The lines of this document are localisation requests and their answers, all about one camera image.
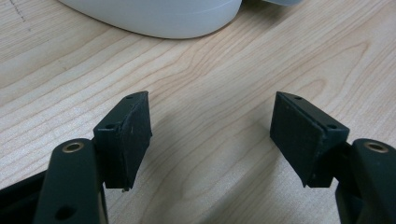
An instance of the light wooden surface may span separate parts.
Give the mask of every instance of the light wooden surface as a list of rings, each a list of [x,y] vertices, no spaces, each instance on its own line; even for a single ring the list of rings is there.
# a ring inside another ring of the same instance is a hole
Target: light wooden surface
[[[132,34],[54,0],[0,0],[0,188],[92,137],[149,91],[153,138],[135,187],[107,190],[111,223],[338,223],[331,189],[304,189],[269,138],[276,91],[396,146],[396,2],[243,3],[214,34]]]

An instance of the white plastic casing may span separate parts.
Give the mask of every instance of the white plastic casing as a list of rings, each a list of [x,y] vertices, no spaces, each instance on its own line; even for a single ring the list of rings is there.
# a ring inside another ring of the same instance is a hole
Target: white plastic casing
[[[60,0],[99,21],[142,35],[191,38],[212,33],[236,15],[242,0]],[[290,5],[301,0],[270,0]]]

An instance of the wood grain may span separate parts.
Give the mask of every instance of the wood grain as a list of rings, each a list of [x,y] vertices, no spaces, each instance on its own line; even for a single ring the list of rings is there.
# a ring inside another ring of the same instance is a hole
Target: wood grain
[[[269,138],[276,91],[396,146],[396,3],[244,1],[211,35],[132,34],[50,0],[0,0],[0,188],[92,137],[124,95],[149,91],[153,138],[111,223],[338,223]]]

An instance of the black plastic arm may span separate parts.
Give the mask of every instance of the black plastic arm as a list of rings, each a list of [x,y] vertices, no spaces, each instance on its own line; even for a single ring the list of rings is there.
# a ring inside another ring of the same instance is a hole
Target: black plastic arm
[[[396,149],[375,140],[347,143],[349,129],[300,96],[276,94],[271,138],[303,181],[339,181],[342,223],[396,223]]]

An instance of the black plastic part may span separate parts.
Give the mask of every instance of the black plastic part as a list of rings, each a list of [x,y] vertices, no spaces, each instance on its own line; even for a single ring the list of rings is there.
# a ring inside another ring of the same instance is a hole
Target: black plastic part
[[[34,223],[107,223],[105,206],[92,141],[81,138],[57,146]]]
[[[355,224],[358,221],[361,209],[363,208],[363,200],[356,196],[354,192],[343,188],[338,184],[335,191],[335,199],[337,201],[338,214],[340,215],[341,223]]]
[[[46,172],[0,190],[0,223],[32,223]]]
[[[350,161],[364,201],[358,223],[396,223],[396,149],[358,139]]]
[[[332,183],[332,158],[346,146],[349,129],[300,96],[277,92],[271,138],[311,188]]]
[[[149,93],[124,97],[93,129],[108,189],[131,189],[152,136]]]

